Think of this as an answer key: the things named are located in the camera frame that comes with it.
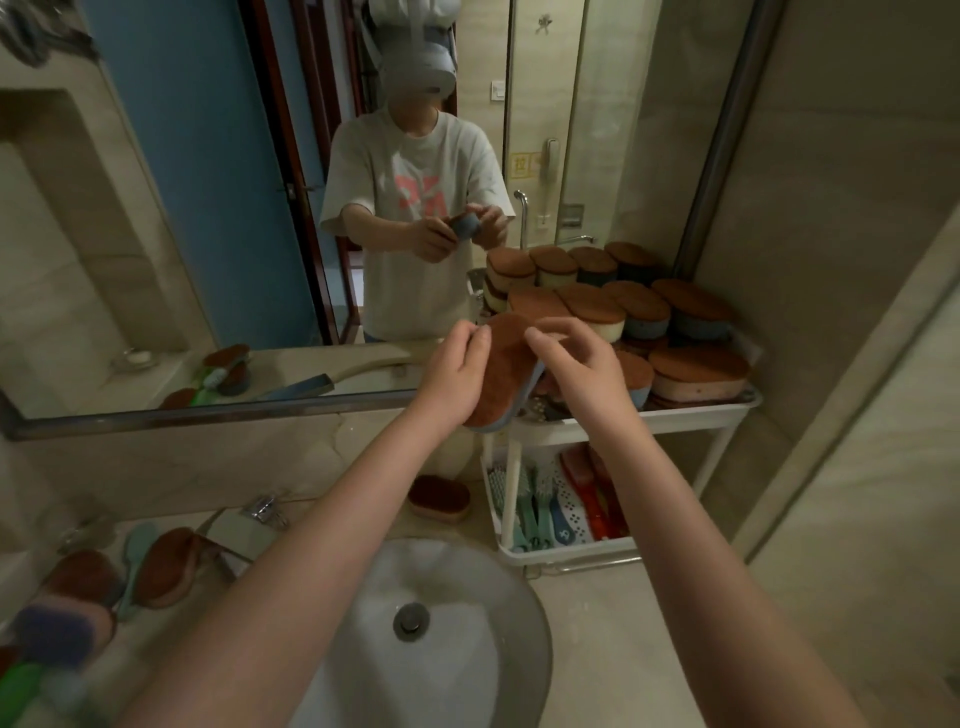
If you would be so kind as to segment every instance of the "vr headset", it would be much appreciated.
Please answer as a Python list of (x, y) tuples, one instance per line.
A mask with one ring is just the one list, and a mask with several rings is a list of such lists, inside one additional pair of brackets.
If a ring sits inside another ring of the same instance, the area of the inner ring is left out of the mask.
[(458, 14), (460, 0), (365, 0), (360, 31), (388, 99), (453, 93)]

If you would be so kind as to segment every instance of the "red brush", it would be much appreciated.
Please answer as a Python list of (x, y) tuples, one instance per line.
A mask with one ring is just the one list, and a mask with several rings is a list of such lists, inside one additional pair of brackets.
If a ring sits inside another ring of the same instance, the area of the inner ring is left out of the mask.
[(590, 466), (587, 444), (581, 443), (561, 452), (560, 465), (564, 469), (567, 481), (573, 486), (573, 490), (577, 492), (580, 500), (584, 503), (587, 523), (593, 538), (597, 541), (609, 539), (612, 527), (603, 512), (603, 508), (600, 507), (600, 501), (597, 499), (595, 478), (593, 477), (593, 468)]
[(597, 489), (603, 494), (604, 500), (607, 502), (607, 515), (610, 517), (612, 532), (616, 534), (618, 539), (625, 538), (630, 535), (630, 526), (627, 525), (627, 519), (623, 515), (620, 501), (616, 497), (613, 480), (610, 473), (607, 472), (607, 466), (604, 465), (603, 458), (593, 449), (593, 446), (589, 447), (589, 453), (590, 465), (593, 467), (593, 472), (596, 473)]

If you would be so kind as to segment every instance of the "shelf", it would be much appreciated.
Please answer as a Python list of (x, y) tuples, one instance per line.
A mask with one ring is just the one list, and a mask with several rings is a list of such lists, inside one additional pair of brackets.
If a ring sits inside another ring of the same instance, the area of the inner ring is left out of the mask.
[[(652, 409), (638, 413), (655, 435), (664, 432), (690, 432), (698, 429), (721, 429), (738, 425), (747, 413), (759, 407), (763, 397), (753, 387), (744, 390), (740, 401), (730, 404), (711, 404), (705, 407), (682, 409)], [(507, 437), (518, 440), (526, 447), (546, 445), (569, 445), (589, 439), (576, 420), (555, 423), (539, 423), (532, 420), (514, 419), (508, 427)]]
[[(743, 422), (750, 410), (760, 406), (762, 402), (763, 397), (758, 390), (753, 386), (748, 386), (736, 402), (679, 409), (652, 409), (639, 412), (637, 416), (650, 427), (650, 431), (654, 434), (694, 430), (716, 431), (700, 471), (692, 483), (693, 491), (699, 497), (706, 489), (710, 476), (716, 470), (720, 458), (726, 451), (727, 445), (730, 444), (740, 423)], [(513, 522), (516, 515), (516, 488), (524, 455), (526, 455), (527, 460), (532, 459), (542, 462), (544, 458), (554, 457), (563, 446), (585, 442), (589, 437), (576, 420), (545, 423), (523, 417), (515, 418), (503, 431), (507, 438), (506, 447), (494, 446), (497, 434), (499, 433), (484, 435), (481, 470), (483, 471), (484, 487), (487, 490), (487, 502), (490, 506), (493, 530), (497, 536), (500, 554), (506, 561), (517, 566), (547, 565), (572, 560), (589, 560), (591, 558), (599, 560), (602, 557), (613, 556), (614, 554), (636, 552), (634, 540), (623, 538), (592, 544), (556, 546), (539, 551), (514, 553), (512, 550), (513, 529), (503, 531), (501, 520), (493, 508), (488, 469), (493, 465), (504, 465), (506, 467), (507, 487), (504, 521)], [(536, 449), (537, 451), (525, 453), (525, 448)]]

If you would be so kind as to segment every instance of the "metal pipe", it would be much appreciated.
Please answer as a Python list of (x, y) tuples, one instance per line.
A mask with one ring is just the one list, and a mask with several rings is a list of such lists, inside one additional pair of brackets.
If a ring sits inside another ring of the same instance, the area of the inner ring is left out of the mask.
[(527, 196), (522, 190), (515, 189), (514, 197), (520, 200), (520, 249), (527, 249)]
[(684, 235), (673, 261), (671, 275), (674, 278), (690, 280), (697, 270), (786, 3), (787, 0), (756, 0), (750, 11), (707, 160), (686, 218)]
[(579, 243), (581, 240), (586, 240), (590, 245), (596, 241), (596, 238), (593, 235), (577, 235), (576, 237), (568, 237), (564, 240), (558, 240), (554, 245), (566, 245), (567, 243)]

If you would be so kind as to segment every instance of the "teal brush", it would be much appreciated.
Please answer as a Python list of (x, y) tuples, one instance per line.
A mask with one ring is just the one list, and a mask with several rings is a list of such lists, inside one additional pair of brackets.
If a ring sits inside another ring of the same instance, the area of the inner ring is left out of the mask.
[[(487, 471), (487, 479), (490, 482), (490, 493), (493, 497), (493, 510), (500, 517), (500, 527), (506, 528), (503, 524), (503, 506), (507, 501), (507, 471), (503, 468), (494, 468)], [(529, 551), (530, 545), (527, 543), (523, 530), (516, 515), (514, 515), (514, 548), (513, 551), (520, 553)]]
[(530, 475), (526, 468), (520, 468), (520, 480), (516, 486), (516, 511), (520, 515), (520, 525), (523, 535), (530, 544), (531, 551), (546, 548), (540, 542), (540, 533), (537, 530), (537, 516), (534, 514), (534, 494), (530, 487)]
[(117, 606), (117, 618), (120, 621), (127, 621), (136, 611), (136, 607), (133, 606), (133, 585), (136, 583), (136, 576), (140, 573), (140, 567), (143, 566), (143, 560), (147, 558), (150, 546), (154, 544), (158, 536), (159, 533), (157, 533), (153, 521), (139, 523), (127, 535), (123, 555), (129, 570), (127, 572), (127, 588), (124, 590), (120, 604)]
[(540, 476), (537, 466), (530, 469), (530, 479), (534, 481), (534, 498), (537, 501), (537, 532), (540, 537), (540, 548), (553, 548), (556, 540), (553, 535), (553, 517), (550, 515), (553, 484), (549, 477)]

